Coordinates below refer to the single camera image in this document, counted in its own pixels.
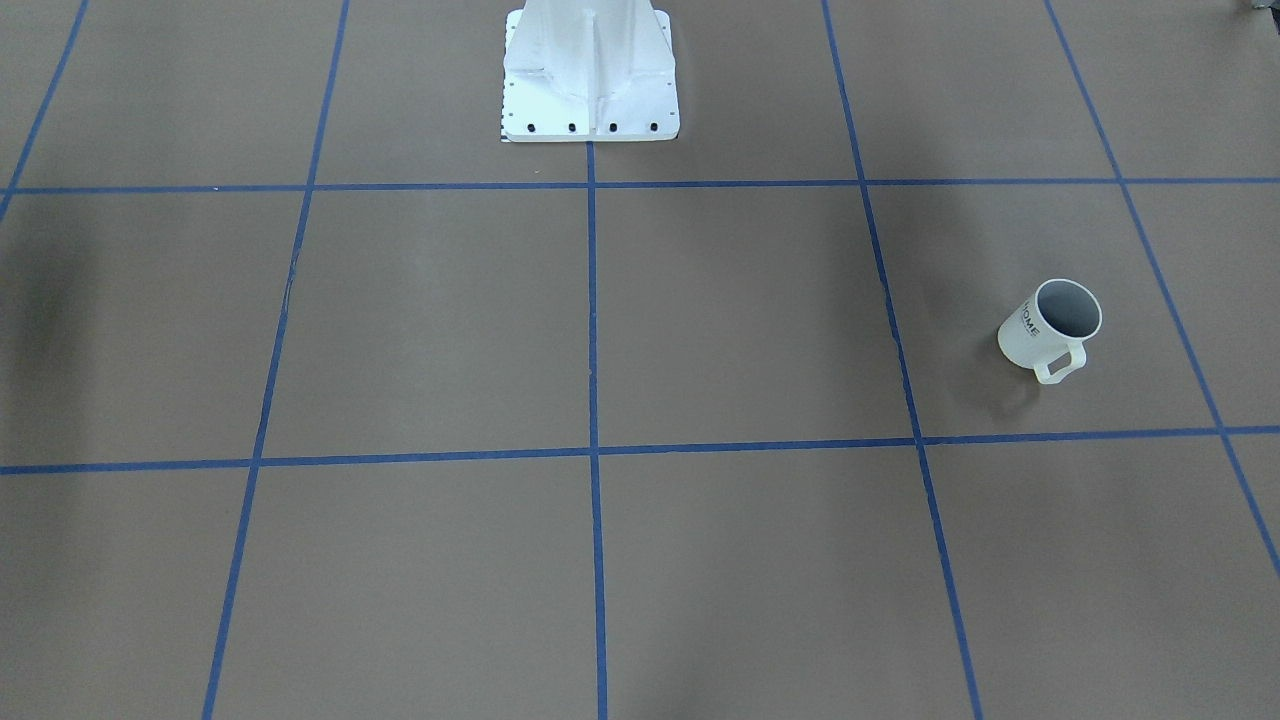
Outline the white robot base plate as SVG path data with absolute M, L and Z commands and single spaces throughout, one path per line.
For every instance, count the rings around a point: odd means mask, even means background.
M 649 1 L 526 1 L 504 22 L 500 140 L 678 137 L 669 14 Z

